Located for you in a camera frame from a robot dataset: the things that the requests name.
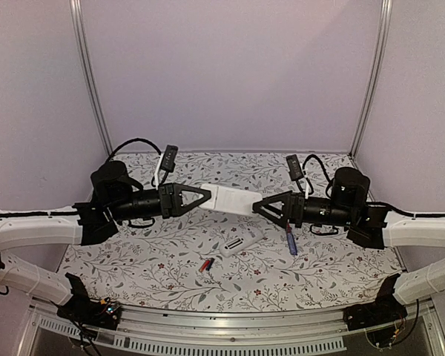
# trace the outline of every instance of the patterned table surface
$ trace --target patterned table surface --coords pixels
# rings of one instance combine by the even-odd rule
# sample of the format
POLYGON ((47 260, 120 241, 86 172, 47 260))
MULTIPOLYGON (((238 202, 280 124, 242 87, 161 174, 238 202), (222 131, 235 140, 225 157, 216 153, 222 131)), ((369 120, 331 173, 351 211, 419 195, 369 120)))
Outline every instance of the patterned table surface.
MULTIPOLYGON (((178 154, 168 182, 200 186, 212 182, 259 191, 264 196, 296 190, 286 154, 178 154)), ((299 160, 305 159, 299 154, 299 160)), ((320 155, 332 177, 350 166, 346 155, 320 155)), ((132 177, 150 187, 154 154, 123 154, 132 177)), ((316 162, 307 165, 315 195, 326 181, 316 162)), ((284 231, 263 218, 238 217, 195 209, 152 228, 122 227, 95 246, 70 246, 61 272, 79 275, 93 297, 110 296, 125 304, 206 312, 273 312, 325 308, 371 300, 384 277, 401 267, 391 249, 367 250, 346 234, 318 237, 304 224, 295 229, 298 255, 289 253, 284 231), (260 243, 224 258, 219 244, 251 226, 264 234, 260 243), (199 273, 214 257, 210 272, 199 273)))

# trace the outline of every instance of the black motor joint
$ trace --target black motor joint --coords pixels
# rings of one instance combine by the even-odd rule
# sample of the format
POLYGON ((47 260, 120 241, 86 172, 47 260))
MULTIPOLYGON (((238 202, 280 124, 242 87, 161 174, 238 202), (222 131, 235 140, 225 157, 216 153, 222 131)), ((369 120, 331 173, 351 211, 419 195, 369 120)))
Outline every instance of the black motor joint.
MULTIPOLYGON (((173 170, 174 150, 163 159, 165 169, 173 170)), ((122 161, 109 161, 90 176, 93 198, 90 202, 75 204, 79 212, 79 224, 83 226, 82 245, 94 245, 106 241, 117 233, 117 224, 129 222, 130 227, 147 228, 150 225, 134 225, 132 220, 153 220, 180 217, 211 198, 211 192, 201 188, 168 183, 158 188, 144 189, 128 174, 122 161), (199 199, 185 204, 183 194, 191 192, 199 199)))
POLYGON ((339 168, 334 174, 331 198, 305 199, 304 193, 287 191, 254 203, 253 210, 281 228, 287 223, 297 228, 303 223, 342 226, 356 244, 383 248, 381 229, 388 210, 366 205, 369 184, 369 178, 359 170, 339 168))

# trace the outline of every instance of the purple wall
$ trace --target purple wall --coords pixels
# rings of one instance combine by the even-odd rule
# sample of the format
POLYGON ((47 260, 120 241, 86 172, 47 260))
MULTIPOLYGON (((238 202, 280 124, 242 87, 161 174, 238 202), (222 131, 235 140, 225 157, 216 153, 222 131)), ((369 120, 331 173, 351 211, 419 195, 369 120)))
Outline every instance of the purple wall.
POLYGON ((349 151, 378 0, 82 6, 114 144, 145 136, 183 150, 349 151))
MULTIPOLYGON (((445 211, 445 0, 395 1, 358 163, 377 200, 445 211)), ((409 269, 445 250, 403 248, 409 269)), ((434 297, 445 331, 445 292, 434 297)))
MULTIPOLYGON (((0 208, 85 200, 103 158, 69 1, 0 1, 0 208)), ((55 268, 63 251, 17 254, 55 268)), ((19 291, 0 297, 0 356, 12 354, 28 302, 19 291)))

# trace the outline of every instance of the white arm link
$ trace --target white arm link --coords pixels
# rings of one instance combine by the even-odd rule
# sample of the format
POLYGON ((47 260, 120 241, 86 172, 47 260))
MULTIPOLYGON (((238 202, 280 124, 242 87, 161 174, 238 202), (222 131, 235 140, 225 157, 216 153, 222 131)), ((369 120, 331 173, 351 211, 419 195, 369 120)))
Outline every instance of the white arm link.
MULTIPOLYGON (((52 211, 75 210, 71 207, 66 207, 52 211)), ((0 210, 0 215, 8 212, 0 210)), ((21 246, 54 243, 80 245, 82 241, 82 226, 79 226, 78 219, 79 215, 0 219, 0 251, 21 246)))
POLYGON ((0 285, 9 286, 60 306, 73 296, 65 276, 32 265, 10 252, 1 253, 5 269, 0 270, 0 285))
POLYGON ((445 290, 445 258, 417 271, 402 273, 394 289, 395 299, 404 305, 445 290))
POLYGON ((390 211, 383 229, 385 246, 445 247, 445 217, 411 218, 390 211))

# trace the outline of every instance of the wire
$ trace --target wire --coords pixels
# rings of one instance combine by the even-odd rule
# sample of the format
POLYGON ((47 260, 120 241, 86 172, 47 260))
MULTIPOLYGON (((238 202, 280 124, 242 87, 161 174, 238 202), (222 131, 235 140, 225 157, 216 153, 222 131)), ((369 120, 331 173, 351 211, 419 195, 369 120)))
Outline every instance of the wire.
POLYGON ((417 322, 418 322, 418 315, 419 315, 420 310, 421 310, 421 304, 419 303, 419 301, 418 301, 418 299, 417 299, 417 311, 415 312, 415 319, 414 319, 414 323, 412 324, 412 328, 409 330, 409 332, 408 332, 407 335, 404 337, 404 339, 398 341, 397 343, 394 342, 394 343, 392 344, 393 346, 398 345, 398 344, 400 344, 400 343, 403 343, 403 342, 404 342, 405 340, 407 340, 407 338, 411 335, 411 333, 412 333, 412 332, 414 331, 414 329, 415 329, 415 326, 417 325, 417 322))
POLYGON ((155 225, 155 219, 152 217, 151 222, 147 225, 135 225, 131 222, 131 220, 128 220, 127 226, 129 228, 151 228, 153 225, 155 225))
POLYGON ((328 231, 328 232, 319 232, 319 231, 315 231, 313 230, 313 228, 315 228, 317 226, 315 226, 315 224, 311 224, 310 225, 310 232, 313 235, 317 235, 317 236, 334 236, 334 235, 338 235, 338 233, 340 232, 340 229, 337 228, 336 226, 332 226, 332 230, 328 231))
MULTIPOLYGON (((168 173, 169 172, 165 172, 165 174, 163 174, 163 178, 160 181, 159 185, 162 185, 163 183, 165 183, 166 179, 168 178, 168 173)), ((152 187, 155 188, 155 177, 152 177, 150 184, 151 184, 152 187)))
POLYGON ((8 295, 8 293, 10 293, 8 286, 5 286, 5 291, 0 291, 0 295, 8 295))
POLYGON ((404 215, 406 217, 426 217, 426 218, 439 218, 439 217, 445 217, 445 213, 410 213, 408 211, 400 210, 399 208, 396 208, 395 206, 387 203, 387 202, 366 202, 369 206, 385 206, 386 208, 391 209, 392 211, 395 211, 396 213, 400 215, 404 215))
MULTIPOLYGON (((405 340, 407 340, 408 338, 409 338, 409 336, 413 333, 413 331, 415 330, 415 327, 417 326, 417 322, 418 322, 418 317, 419 317, 419 314, 420 314, 420 309, 421 309, 421 306, 420 306, 420 303, 419 303, 419 301, 418 301, 418 299, 417 299, 417 301, 416 301, 416 303, 417 303, 417 311, 415 312, 415 319, 414 319, 414 323, 412 324, 412 328, 410 328, 410 330, 409 330, 409 332, 407 333, 407 335, 402 339, 402 340, 400 340, 400 341, 398 341, 398 342, 393 342, 393 343, 390 343, 389 344, 389 347, 393 347, 393 346, 396 346, 396 345, 399 345, 400 343, 403 343, 405 340)), ((401 329, 401 327, 403 326, 403 325, 405 325, 405 319, 402 317, 401 318, 402 319, 402 324, 400 325, 400 327, 397 329, 397 330, 400 330, 401 329)), ((378 349, 378 350, 383 350, 383 349, 387 349, 387 348, 382 348, 382 347, 377 347, 375 344, 373 344, 372 342, 371 342, 371 340, 368 338, 368 334, 367 334, 367 331, 365 331, 365 335, 366 335, 366 339, 368 340, 368 342, 369 342, 369 345, 371 345, 372 347, 374 347, 375 349, 378 349)))
POLYGON ((326 186, 325 194, 326 194, 326 196, 329 198, 330 195, 328 194, 328 190, 331 188, 331 186, 332 186, 332 184, 333 184, 333 179, 331 179, 331 178, 329 177, 329 175, 328 175, 328 171, 327 171, 326 168, 325 168, 325 164, 324 164, 323 161, 320 159, 320 157, 317 156, 316 154, 309 154, 309 155, 305 158, 305 161, 303 161, 303 164, 302 164, 302 171, 303 171, 303 173, 304 173, 304 175, 305 175, 306 182, 309 184, 309 187, 310 187, 309 195, 312 195, 312 194, 314 193, 314 188, 313 188, 312 182, 310 181, 308 175, 306 174, 306 169, 305 169, 305 168, 306 168, 306 164, 308 163, 308 161, 309 161, 310 159, 314 159, 314 160, 316 160, 316 161, 318 162, 318 164, 320 165, 320 167, 321 167, 321 171, 323 172, 323 175, 325 176, 326 181, 328 182, 328 185, 326 186))
POLYGON ((106 163, 109 162, 111 159, 113 159, 113 157, 117 154, 117 152, 122 150, 125 146, 128 146, 129 144, 134 143, 134 142, 146 143, 147 145, 150 145, 159 155, 162 154, 162 151, 152 141, 149 141, 148 139, 141 139, 140 137, 136 137, 135 139, 129 139, 129 140, 125 141, 124 143, 120 144, 119 146, 117 146, 117 148, 115 150, 113 150, 111 152, 111 154, 109 154, 109 157, 107 157, 105 162, 106 163))
POLYGON ((303 187, 302 187, 302 185, 300 184, 300 181, 299 181, 299 180, 296 180, 295 183, 297 183, 297 187, 298 187, 298 190, 300 191, 300 193, 303 193, 303 187))
POLYGON ((71 217, 79 215, 77 211, 23 211, 0 214, 0 219, 10 217, 71 217))
MULTIPOLYGON (((76 323, 76 321, 73 320, 73 318, 58 304, 54 303, 53 301, 50 300, 50 302, 56 307, 58 308, 64 315, 66 315, 66 318, 79 330, 80 334, 79 336, 81 337, 81 345, 83 342, 82 337, 84 336, 86 339, 88 339, 89 345, 93 348, 93 350, 95 351, 95 353, 98 356, 102 356, 102 354, 99 352, 99 350, 96 347, 96 344, 94 344, 94 342, 92 341, 92 339, 90 338, 90 336, 88 335, 88 333, 86 332, 86 328, 81 324, 81 323, 76 323)), ((82 348, 82 350, 87 354, 92 356, 91 353, 89 353, 88 350, 85 349, 85 347, 82 348)))

